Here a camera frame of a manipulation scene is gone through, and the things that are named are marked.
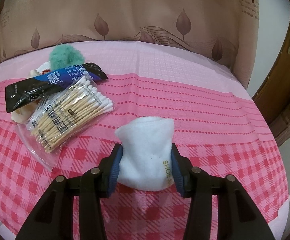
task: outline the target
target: blue gripper pad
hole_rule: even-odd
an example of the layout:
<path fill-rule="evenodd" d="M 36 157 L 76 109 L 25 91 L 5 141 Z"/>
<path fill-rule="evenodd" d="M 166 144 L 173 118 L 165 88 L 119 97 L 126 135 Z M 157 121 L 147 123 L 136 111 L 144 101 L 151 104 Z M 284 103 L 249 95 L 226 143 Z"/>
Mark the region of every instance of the blue gripper pad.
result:
<path fill-rule="evenodd" d="M 171 173 L 174 178 L 177 192 L 180 193 L 180 195 L 183 197 L 185 194 L 184 177 L 182 176 L 182 173 L 180 171 L 179 163 L 176 160 L 173 149 L 171 150 L 171 164 L 172 164 Z"/>
<path fill-rule="evenodd" d="M 107 188 L 107 194 L 109 197 L 115 191 L 119 174 L 119 163 L 121 161 L 122 156 L 123 156 L 123 146 L 120 146 L 116 153 L 112 168 L 109 173 L 108 188 Z"/>

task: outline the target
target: black and blue package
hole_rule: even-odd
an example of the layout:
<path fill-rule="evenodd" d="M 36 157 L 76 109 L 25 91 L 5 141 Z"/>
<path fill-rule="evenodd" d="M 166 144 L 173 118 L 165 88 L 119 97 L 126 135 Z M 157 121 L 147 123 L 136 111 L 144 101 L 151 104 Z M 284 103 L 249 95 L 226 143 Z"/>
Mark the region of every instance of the black and blue package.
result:
<path fill-rule="evenodd" d="M 32 101 L 61 92 L 84 75 L 90 75 L 94 82 L 107 79 L 98 65 L 85 63 L 10 84 L 5 88 L 6 112 L 11 113 Z"/>

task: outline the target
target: cotton swab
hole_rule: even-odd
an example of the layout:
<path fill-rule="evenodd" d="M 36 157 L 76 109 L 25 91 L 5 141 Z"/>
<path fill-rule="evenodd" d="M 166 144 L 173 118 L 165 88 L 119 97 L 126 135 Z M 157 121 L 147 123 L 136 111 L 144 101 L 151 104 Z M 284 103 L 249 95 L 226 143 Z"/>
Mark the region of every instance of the cotton swab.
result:
<path fill-rule="evenodd" d="M 61 96 L 48 100 L 44 107 L 37 119 L 31 120 L 36 122 L 31 135 L 50 153 L 92 119 L 112 111 L 113 102 L 82 77 Z"/>

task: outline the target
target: plastic packaging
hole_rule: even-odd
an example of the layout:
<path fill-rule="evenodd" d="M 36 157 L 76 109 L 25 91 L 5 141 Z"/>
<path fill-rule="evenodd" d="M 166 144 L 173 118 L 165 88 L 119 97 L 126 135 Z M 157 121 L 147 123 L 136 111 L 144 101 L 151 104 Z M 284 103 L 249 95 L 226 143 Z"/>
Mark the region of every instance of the plastic packaging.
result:
<path fill-rule="evenodd" d="M 29 121 L 16 126 L 16 133 L 34 157 L 51 171 L 61 145 L 96 117 L 113 109 L 113 102 L 85 75 L 64 91 L 40 101 Z"/>
<path fill-rule="evenodd" d="M 5 88 L 6 112 L 11 113 L 32 101 L 61 92 L 86 74 L 95 82 L 107 79 L 98 65 L 85 63 L 10 84 Z"/>

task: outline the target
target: blue label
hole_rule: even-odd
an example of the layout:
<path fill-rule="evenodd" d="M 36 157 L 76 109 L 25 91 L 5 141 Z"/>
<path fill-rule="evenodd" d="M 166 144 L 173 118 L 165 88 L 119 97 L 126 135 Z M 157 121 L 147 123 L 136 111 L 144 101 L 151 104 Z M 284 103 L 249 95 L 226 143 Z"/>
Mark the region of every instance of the blue label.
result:
<path fill-rule="evenodd" d="M 61 68 L 34 78 L 40 81 L 49 82 L 51 85 L 55 84 L 67 88 L 86 74 L 90 75 L 95 82 L 101 80 L 99 76 L 87 71 L 82 65 Z"/>

